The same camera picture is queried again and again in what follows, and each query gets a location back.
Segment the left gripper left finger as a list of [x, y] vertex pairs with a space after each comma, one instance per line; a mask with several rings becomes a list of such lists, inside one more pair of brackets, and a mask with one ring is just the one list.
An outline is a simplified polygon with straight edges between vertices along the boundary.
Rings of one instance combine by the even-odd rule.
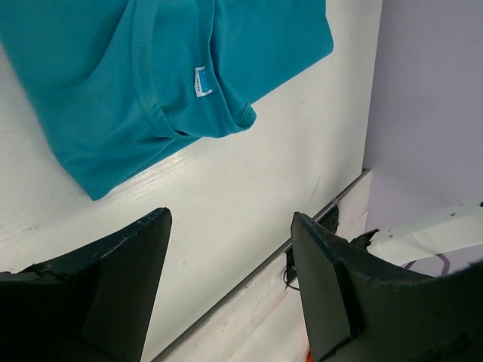
[[1, 274], [3, 361], [139, 361], [172, 216], [156, 209], [83, 247]]

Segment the teal t shirt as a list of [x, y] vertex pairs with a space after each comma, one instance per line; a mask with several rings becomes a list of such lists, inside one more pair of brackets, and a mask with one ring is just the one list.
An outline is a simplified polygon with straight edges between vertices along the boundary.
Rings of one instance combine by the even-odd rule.
[[1, 43], [51, 151], [94, 200], [329, 55], [323, 1], [3, 1]]

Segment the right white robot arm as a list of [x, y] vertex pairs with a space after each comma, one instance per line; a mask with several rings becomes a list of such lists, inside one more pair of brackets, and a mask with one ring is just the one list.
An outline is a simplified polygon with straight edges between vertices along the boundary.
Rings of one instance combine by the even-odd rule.
[[482, 201], [466, 201], [423, 219], [380, 230], [368, 252], [393, 265], [446, 276], [482, 261]]

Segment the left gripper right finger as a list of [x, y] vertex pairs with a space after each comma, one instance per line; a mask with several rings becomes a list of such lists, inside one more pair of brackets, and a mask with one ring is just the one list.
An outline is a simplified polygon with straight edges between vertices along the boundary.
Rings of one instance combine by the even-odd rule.
[[482, 264], [436, 278], [393, 265], [303, 213], [291, 224], [315, 361], [480, 361]]

